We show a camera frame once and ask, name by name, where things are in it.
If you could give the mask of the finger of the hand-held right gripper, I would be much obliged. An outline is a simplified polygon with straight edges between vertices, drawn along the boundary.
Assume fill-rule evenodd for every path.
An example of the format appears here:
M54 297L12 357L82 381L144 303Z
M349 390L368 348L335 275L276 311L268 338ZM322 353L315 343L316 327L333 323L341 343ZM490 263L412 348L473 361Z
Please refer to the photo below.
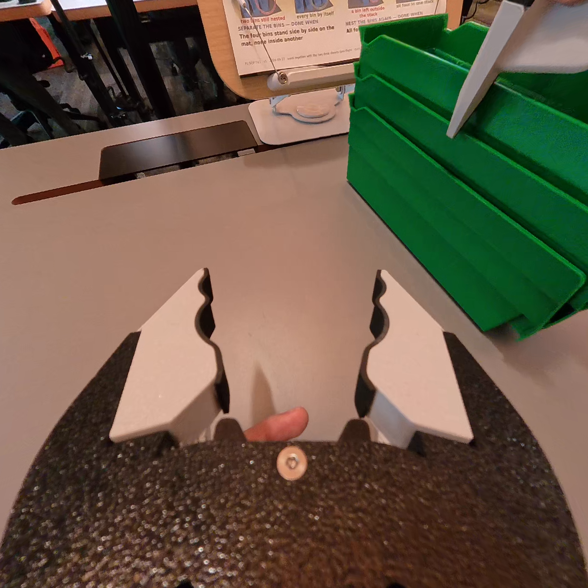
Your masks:
M587 1L533 1L499 58L504 72L576 74L587 70Z
M453 139L474 113L500 73L499 61L522 16L523 4L503 1L460 90L447 129Z

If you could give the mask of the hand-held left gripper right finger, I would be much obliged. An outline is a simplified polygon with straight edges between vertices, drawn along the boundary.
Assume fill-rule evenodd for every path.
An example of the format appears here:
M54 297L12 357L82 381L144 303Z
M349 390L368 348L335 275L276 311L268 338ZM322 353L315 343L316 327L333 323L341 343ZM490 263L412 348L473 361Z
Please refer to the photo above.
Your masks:
M370 331L355 390L367 438L407 449L416 433L474 439L445 331L391 276L376 273Z

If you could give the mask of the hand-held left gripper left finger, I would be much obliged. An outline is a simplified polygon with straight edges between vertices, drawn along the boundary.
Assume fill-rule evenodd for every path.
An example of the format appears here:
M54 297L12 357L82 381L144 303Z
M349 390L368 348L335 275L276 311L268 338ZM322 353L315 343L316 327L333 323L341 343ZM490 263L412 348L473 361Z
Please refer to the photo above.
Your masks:
M109 438L167 432L182 446L212 440L229 385L215 330L209 269L198 270L141 327Z

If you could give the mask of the person's left hand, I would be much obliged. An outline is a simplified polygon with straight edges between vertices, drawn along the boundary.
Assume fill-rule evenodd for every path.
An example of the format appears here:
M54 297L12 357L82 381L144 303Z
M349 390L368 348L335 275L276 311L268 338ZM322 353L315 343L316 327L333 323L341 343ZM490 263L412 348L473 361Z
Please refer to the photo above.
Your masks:
M272 415L245 431L249 442L286 442L299 437L307 428L309 415L305 408L292 408Z

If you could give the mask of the wooden sign board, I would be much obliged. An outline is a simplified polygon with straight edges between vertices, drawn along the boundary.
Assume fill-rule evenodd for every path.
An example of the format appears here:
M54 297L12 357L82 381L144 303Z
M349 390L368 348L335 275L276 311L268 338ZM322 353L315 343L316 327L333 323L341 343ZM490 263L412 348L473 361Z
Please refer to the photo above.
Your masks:
M355 81L354 74L350 74L338 83L315 81L312 85L305 87L281 87L273 91L268 87L268 79L275 73L273 69L240 76L231 41L231 27L224 9L225 4L225 1L198 1L198 8L213 65L222 82L236 96L247 100L269 99L283 95L333 88L336 85L351 84Z

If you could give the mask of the orange bag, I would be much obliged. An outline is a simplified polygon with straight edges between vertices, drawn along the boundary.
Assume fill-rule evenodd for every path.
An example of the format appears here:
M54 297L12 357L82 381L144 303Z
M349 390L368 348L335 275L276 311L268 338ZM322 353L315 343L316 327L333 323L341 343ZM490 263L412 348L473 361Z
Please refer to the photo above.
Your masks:
M48 63L46 70L65 67L65 60L56 48L55 43L50 37L48 31L43 26L41 26L36 19L29 18L28 21L33 26L35 34L43 45L41 53L43 59Z

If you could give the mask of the white sign bracket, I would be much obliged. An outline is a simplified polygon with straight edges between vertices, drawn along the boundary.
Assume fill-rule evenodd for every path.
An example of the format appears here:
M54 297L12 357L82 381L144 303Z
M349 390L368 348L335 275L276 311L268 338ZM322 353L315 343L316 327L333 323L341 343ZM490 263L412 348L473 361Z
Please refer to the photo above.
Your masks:
M355 67L353 63L338 65L307 66L290 70L275 70L268 76L268 89L272 92L283 91L279 96L269 99L272 113L278 116L290 116L302 123L319 124L330 121L336 115L337 106L346 94L355 89ZM294 102L279 107L283 100L289 99L291 92L302 90L309 92L315 86L327 85L334 88L336 94L333 104L327 102Z

